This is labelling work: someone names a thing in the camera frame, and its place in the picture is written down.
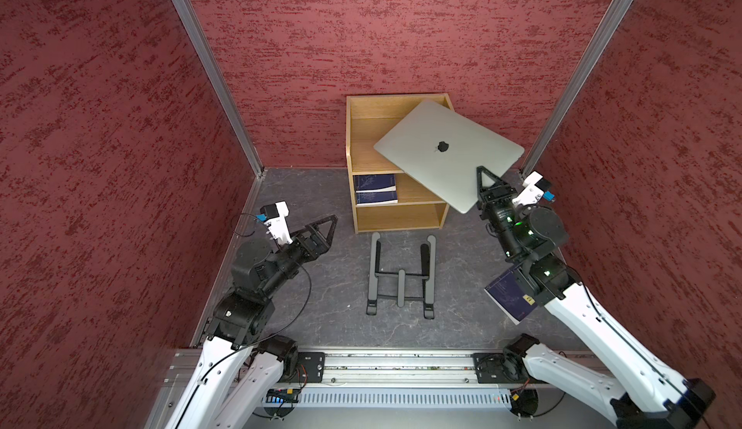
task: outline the black cable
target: black cable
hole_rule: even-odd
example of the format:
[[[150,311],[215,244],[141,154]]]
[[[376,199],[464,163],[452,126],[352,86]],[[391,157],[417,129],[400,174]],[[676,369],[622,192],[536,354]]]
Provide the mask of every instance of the black cable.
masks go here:
[[[588,286],[585,285],[585,282],[584,281],[582,282],[582,288],[585,290],[585,295],[588,296],[588,300],[590,301],[590,305],[592,305],[593,310],[595,310],[595,313],[600,317],[601,321],[603,321],[604,323],[606,323],[607,326],[610,327],[613,330],[613,332],[615,332],[616,335],[618,335],[621,338],[622,341],[626,342],[626,345],[628,345],[632,350],[634,350],[634,353],[636,353],[642,360],[644,360],[646,362],[646,364],[648,364],[649,367],[652,369],[652,371],[654,371],[656,374],[658,374],[660,377],[662,377],[662,379],[664,379],[665,382],[667,382],[668,384],[670,384],[670,387],[672,387],[675,390],[675,392],[679,393],[681,395],[681,397],[683,397],[686,400],[686,402],[688,402],[693,407],[693,409],[696,411],[696,413],[698,413],[700,415],[700,418],[703,420],[703,422],[706,423],[706,426],[709,429],[711,429],[712,426],[706,420],[706,416],[704,416],[703,415],[703,412],[701,410],[699,410],[697,406],[695,406],[695,404],[691,401],[691,399],[688,398],[688,397],[686,397],[686,395],[683,392],[681,392],[680,389],[678,389],[677,387],[675,387],[675,385],[670,381],[670,379],[666,378],[665,375],[659,369],[655,368],[654,367],[654,364],[649,359],[647,359],[644,355],[642,355],[642,353],[640,353],[639,350],[636,349],[636,347],[634,347],[634,344],[632,344],[631,342],[629,342],[628,339],[626,339],[623,335],[621,335],[621,333],[618,332],[616,330],[616,328],[613,327],[613,325],[610,322],[606,321],[606,317],[603,316],[602,313],[600,313],[598,311],[598,308],[595,307],[595,303],[593,303],[592,295],[590,295],[590,291],[588,290]]]
[[[485,229],[487,230],[488,235],[492,236],[493,238],[499,238],[499,236],[494,232],[495,228],[494,226],[492,226],[492,223],[487,223],[485,225]]]
[[[292,325],[292,324],[293,324],[294,322],[296,322],[296,320],[298,320],[298,319],[299,319],[299,316],[301,316],[301,313],[303,313],[304,309],[306,308],[306,305],[310,303],[310,297],[311,297],[311,276],[310,276],[310,272],[308,272],[308,271],[306,270],[306,268],[302,267],[302,266],[301,266],[301,265],[300,265],[300,264],[299,264],[298,262],[295,262],[295,263],[296,263],[297,265],[299,265],[299,268],[302,268],[302,270],[303,270],[303,271],[304,271],[304,272],[306,273],[306,279],[307,279],[307,280],[308,280],[308,281],[310,282],[310,288],[309,288],[309,292],[307,292],[307,293],[306,293],[306,299],[304,300],[304,304],[303,304],[303,305],[301,306],[301,310],[299,310],[299,313],[297,313],[297,314],[296,314],[296,316],[294,317],[294,319],[292,319],[292,320],[291,320],[291,322],[289,322],[289,323],[288,323],[287,325],[285,325],[284,327],[282,327],[282,328],[281,328],[280,330],[278,330],[278,331],[274,332],[273,334],[269,335],[268,337],[265,337],[264,339],[261,339],[261,340],[259,340],[259,341],[253,342],[253,343],[252,343],[252,344],[250,344],[250,345],[246,345],[246,346],[244,346],[244,347],[240,347],[240,348],[238,348],[237,350],[235,350],[234,352],[230,353],[229,355],[227,355],[227,356],[223,357],[223,358],[222,358],[221,360],[218,360],[218,361],[217,361],[216,363],[214,363],[214,366],[212,366],[211,368],[209,368],[209,370],[208,370],[208,371],[206,371],[206,372],[205,372],[205,373],[203,374],[203,377],[202,377],[201,379],[204,379],[204,378],[206,378],[206,375],[208,375],[208,374],[209,374],[209,373],[211,372],[211,370],[212,370],[212,369],[216,368],[216,367],[217,367],[217,365],[218,365],[219,363],[221,363],[222,361],[226,360],[226,359],[227,359],[227,358],[229,358],[230,356],[232,356],[232,355],[236,354],[236,353],[237,353],[237,352],[239,352],[240,350],[244,350],[244,349],[246,349],[247,347],[254,347],[255,345],[258,345],[258,344],[259,344],[260,342],[265,342],[265,341],[267,341],[268,339],[272,339],[272,338],[273,338],[273,337],[275,337],[276,335],[279,335],[279,334],[281,334],[281,333],[282,333],[283,331],[285,331],[286,329],[288,329],[288,328],[289,328],[289,326],[291,326],[291,325]]]
[[[476,371],[481,371],[481,366],[484,363],[487,363],[488,361],[495,361],[496,358],[502,357],[502,353],[490,353],[489,355],[485,355],[482,358],[479,359],[477,366],[474,367]]]
[[[304,383],[303,384],[301,383],[301,374],[299,373],[299,367],[300,366],[302,367],[302,369],[304,369]],[[306,368],[304,368],[304,365],[303,364],[298,364],[297,367],[296,367],[295,372],[291,375],[291,378],[289,378],[289,383],[291,383],[291,379],[294,376],[297,377],[296,383],[299,384],[299,390],[294,395],[298,397],[299,395],[301,395],[301,391],[304,390],[304,387],[306,387],[306,383],[309,380],[310,375],[307,374]],[[291,402],[291,408],[289,408],[289,410],[287,412],[285,412],[284,414],[278,414],[278,411],[281,409],[281,407],[283,406],[284,403],[286,403],[286,400],[285,399],[283,399],[283,401],[281,402],[281,405],[279,405],[278,408],[276,408],[276,411],[273,413],[273,415],[271,415],[268,412],[268,409],[265,408],[265,407],[263,407],[263,411],[265,411],[265,413],[268,414],[267,416],[262,415],[262,414],[257,414],[257,413],[255,413],[255,411],[253,411],[252,414],[254,414],[255,416],[257,416],[259,418],[265,418],[265,419],[273,419],[273,418],[277,418],[277,417],[283,419],[283,418],[287,417],[288,415],[290,415],[291,412],[294,410],[294,401],[292,401]]]
[[[241,217],[242,215],[247,215],[247,216],[249,216],[249,217],[253,217],[253,218],[254,218],[254,219],[255,219],[255,220],[256,220],[256,221],[258,222],[258,223],[260,223],[260,224],[262,224],[263,226],[265,226],[265,228],[268,228],[268,226],[267,226],[267,225],[266,225],[266,224],[264,223],[264,221],[263,221],[263,220],[260,220],[260,219],[259,219],[258,217],[256,217],[256,216],[255,216],[255,215],[253,215],[252,213],[240,213],[240,217]],[[232,232],[234,232],[234,233],[235,233],[236,235],[240,236],[241,238],[249,238],[250,236],[252,236],[252,235],[254,235],[254,234],[255,234],[255,230],[253,230],[253,231],[252,231],[252,232],[251,232],[250,234],[240,234],[240,233],[239,233],[239,232],[237,232],[236,230],[232,230]]]
[[[209,368],[209,369],[208,369],[208,370],[207,370],[207,371],[206,371],[206,372],[205,372],[205,373],[203,374],[203,376],[201,377],[201,379],[202,379],[202,380],[203,380],[203,379],[205,379],[205,378],[206,378],[206,376],[207,376],[207,375],[208,375],[208,374],[209,374],[209,373],[210,373],[210,372],[211,372],[211,371],[212,371],[212,370],[213,370],[214,368],[216,368],[216,367],[217,367],[217,366],[219,365],[219,363],[221,363],[222,361],[226,360],[226,359],[227,359],[227,358],[229,358],[230,356],[233,356],[234,354],[236,354],[237,352],[239,352],[239,351],[241,351],[241,350],[245,350],[245,349],[246,349],[247,347],[254,347],[255,345],[258,345],[258,344],[259,344],[260,342],[264,342],[264,341],[267,341],[268,339],[271,339],[271,338],[275,337],[276,335],[279,335],[279,334],[281,334],[281,333],[282,333],[283,331],[285,331],[285,330],[286,330],[286,329],[287,329],[287,328],[288,328],[289,326],[291,326],[291,325],[292,325],[292,324],[293,324],[294,322],[296,322],[296,320],[297,320],[297,319],[299,319],[299,316],[301,316],[301,313],[303,313],[304,309],[306,308],[306,305],[310,303],[310,297],[311,297],[311,276],[310,276],[310,272],[308,272],[308,271],[306,270],[306,268],[304,268],[303,266],[301,266],[301,264],[299,264],[299,263],[298,263],[297,261],[294,261],[294,262],[295,262],[295,263],[296,263],[296,264],[297,264],[297,265],[299,266],[299,268],[302,268],[302,270],[303,270],[303,271],[304,271],[304,272],[306,273],[306,279],[307,279],[307,280],[308,280],[308,281],[310,282],[310,288],[309,288],[309,292],[307,292],[307,293],[306,293],[306,300],[304,301],[304,304],[303,304],[303,305],[301,306],[301,310],[299,310],[299,313],[297,313],[297,314],[296,314],[296,316],[294,317],[294,319],[292,319],[292,320],[291,320],[291,322],[289,322],[289,323],[288,323],[287,325],[285,325],[284,327],[282,327],[282,328],[281,328],[280,330],[278,330],[277,332],[274,332],[273,334],[269,335],[268,337],[266,337],[266,338],[264,338],[264,339],[261,339],[261,340],[259,340],[259,341],[253,342],[253,343],[252,343],[252,344],[250,344],[250,345],[246,345],[246,346],[244,346],[244,347],[240,347],[240,348],[238,348],[237,350],[235,350],[234,352],[232,352],[232,353],[229,353],[229,354],[228,354],[227,356],[224,356],[224,357],[223,357],[222,359],[218,360],[218,361],[217,361],[216,363],[214,363],[214,365],[213,365],[213,366],[211,366],[211,368]],[[189,398],[189,400],[188,400],[188,403],[187,403],[187,404],[185,404],[185,408],[183,408],[183,412],[182,412],[182,414],[181,414],[181,416],[180,416],[180,419],[178,420],[178,423],[177,423],[177,424],[175,424],[175,429],[178,429],[178,426],[180,426],[180,421],[182,420],[183,416],[184,416],[184,415],[186,414],[186,411],[188,410],[188,407],[189,407],[189,405],[191,404],[191,401],[193,400],[193,397],[194,397],[194,396],[196,395],[196,390],[198,390],[198,386],[196,386],[196,388],[195,388],[195,389],[193,390],[193,393],[191,394],[191,397]]]
[[[551,412],[551,411],[552,411],[552,410],[553,410],[554,408],[558,407],[560,403],[562,403],[562,400],[564,400],[564,397],[565,397],[566,395],[567,395],[567,393],[566,393],[566,392],[562,392],[562,396],[560,397],[559,401],[558,401],[557,403],[555,403],[555,404],[554,404],[554,406],[552,406],[551,408],[549,408],[548,410],[546,410],[546,411],[544,411],[544,412],[542,412],[542,413],[539,413],[539,414],[534,414],[534,415],[533,415],[533,418],[538,418],[539,416],[543,416],[543,415],[545,415],[545,414],[547,414],[547,413]]]

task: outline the laptop stand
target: laptop stand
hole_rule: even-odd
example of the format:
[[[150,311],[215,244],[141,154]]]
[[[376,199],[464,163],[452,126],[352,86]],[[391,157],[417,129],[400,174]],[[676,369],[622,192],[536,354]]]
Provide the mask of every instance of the laptop stand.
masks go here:
[[[420,246],[420,259],[422,273],[408,273],[403,269],[398,272],[380,271],[379,261],[381,260],[381,235],[374,232],[371,236],[371,266],[369,268],[369,296],[366,303],[366,314],[376,314],[376,302],[379,298],[396,300],[397,306],[403,307],[405,301],[421,301],[423,305],[423,316],[425,319],[433,319],[435,315],[432,310],[432,302],[435,295],[436,280],[436,238],[428,236],[427,242]],[[378,293],[378,277],[396,277],[397,278],[397,295],[385,295]],[[404,283],[407,276],[420,277],[422,279],[422,297],[408,297],[404,294]]]

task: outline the white bracket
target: white bracket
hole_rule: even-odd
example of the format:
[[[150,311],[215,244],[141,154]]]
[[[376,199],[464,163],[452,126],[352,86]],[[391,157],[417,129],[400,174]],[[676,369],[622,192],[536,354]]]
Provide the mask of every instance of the white bracket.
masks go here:
[[[518,194],[518,197],[513,199],[513,205],[515,208],[523,205],[533,205],[541,200],[544,196],[544,192],[536,187],[536,183],[538,183],[541,178],[543,178],[543,176],[536,172],[529,174],[528,177],[525,178],[523,181],[525,189]]]
[[[278,210],[278,216],[265,221],[265,225],[268,230],[278,242],[278,245],[286,245],[292,243],[291,237],[289,236],[289,227],[286,225],[286,217],[289,216],[289,207],[286,202],[276,202],[276,209]]]
[[[523,363],[534,378],[559,387],[616,424],[611,400],[621,398],[626,390],[615,378],[585,368],[543,344],[529,348]]]

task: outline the vent grille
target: vent grille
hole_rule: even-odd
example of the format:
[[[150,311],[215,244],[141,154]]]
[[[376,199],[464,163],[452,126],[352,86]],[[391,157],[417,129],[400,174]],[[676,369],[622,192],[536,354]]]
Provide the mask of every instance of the vent grille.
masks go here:
[[[265,407],[277,407],[280,398],[264,398]],[[297,407],[383,408],[511,408],[508,389],[383,389],[306,388]]]

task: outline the gray floor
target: gray floor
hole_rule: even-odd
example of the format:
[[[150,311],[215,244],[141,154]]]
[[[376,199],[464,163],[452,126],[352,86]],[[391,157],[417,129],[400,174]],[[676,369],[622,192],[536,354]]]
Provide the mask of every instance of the gray floor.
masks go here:
[[[534,335],[557,350],[582,350],[584,344],[543,309],[515,325],[482,289],[509,266],[490,237],[476,209],[460,214],[451,209],[442,230],[381,233],[381,265],[385,270],[420,270],[420,244],[429,234],[437,238],[436,318],[423,319],[422,304],[380,300],[376,316],[366,315],[370,233],[356,235],[350,206],[348,174],[344,169],[270,169],[257,199],[257,208],[286,201],[289,229],[334,213],[338,229],[330,251],[305,265],[311,275],[310,303],[283,334],[304,345],[502,348],[521,332]],[[380,292],[395,293],[380,284]],[[420,295],[422,283],[407,282],[408,295]],[[298,312],[308,282],[300,272],[275,295],[276,312],[266,331],[289,322]]]

